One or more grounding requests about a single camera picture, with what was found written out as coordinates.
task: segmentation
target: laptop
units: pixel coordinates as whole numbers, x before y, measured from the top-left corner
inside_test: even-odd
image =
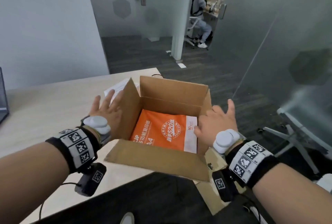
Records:
[[[5,83],[3,81],[2,68],[0,67],[0,123],[9,115]]]

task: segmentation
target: orange paper package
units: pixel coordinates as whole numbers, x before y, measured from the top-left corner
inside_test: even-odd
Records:
[[[197,117],[143,109],[130,141],[197,153],[196,125]]]

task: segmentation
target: wooden desk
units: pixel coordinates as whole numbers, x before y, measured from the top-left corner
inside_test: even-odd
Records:
[[[131,77],[139,83],[139,76],[153,74],[160,74],[157,68],[8,90],[10,116],[0,127],[0,157],[43,142],[65,128],[78,126],[89,112],[93,98],[105,97],[104,90],[119,81]],[[96,162],[103,163],[107,172],[94,197],[152,172],[104,162],[116,142],[108,143],[98,152]],[[71,174],[65,182],[78,182],[80,177],[81,174]],[[90,199],[74,192],[74,187],[59,187],[45,201],[42,218]],[[38,217],[39,207],[22,223],[37,221]]]

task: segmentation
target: white sneaker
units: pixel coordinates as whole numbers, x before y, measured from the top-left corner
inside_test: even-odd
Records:
[[[207,45],[205,44],[205,42],[203,42],[203,43],[198,43],[197,47],[200,47],[202,49],[206,49]]]
[[[135,224],[134,215],[130,212],[126,213],[123,216],[120,224]]]

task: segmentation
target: sleeve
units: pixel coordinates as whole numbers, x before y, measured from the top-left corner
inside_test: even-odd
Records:
[[[203,9],[206,8],[205,0],[198,0],[198,5]]]

